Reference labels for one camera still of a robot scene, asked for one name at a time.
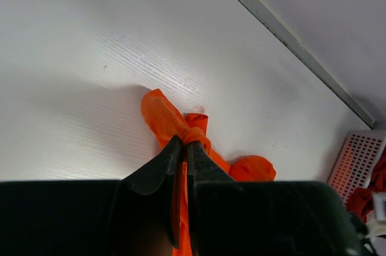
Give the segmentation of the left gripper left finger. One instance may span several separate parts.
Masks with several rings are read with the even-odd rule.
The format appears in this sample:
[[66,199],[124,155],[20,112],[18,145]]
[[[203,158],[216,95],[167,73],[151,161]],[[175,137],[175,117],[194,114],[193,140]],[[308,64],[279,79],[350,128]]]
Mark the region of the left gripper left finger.
[[130,205],[145,203],[148,213],[161,220],[175,249],[180,242],[182,161],[183,143],[175,135],[157,156],[121,181]]

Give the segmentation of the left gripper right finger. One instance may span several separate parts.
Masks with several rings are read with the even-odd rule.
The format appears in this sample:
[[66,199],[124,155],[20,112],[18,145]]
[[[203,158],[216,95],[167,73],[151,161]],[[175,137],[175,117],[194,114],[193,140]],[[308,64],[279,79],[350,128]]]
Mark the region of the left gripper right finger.
[[187,191],[189,213],[189,238],[193,255],[216,252],[220,237],[216,236],[224,224],[216,212],[224,199],[221,190],[234,182],[218,164],[207,155],[199,141],[187,145]]

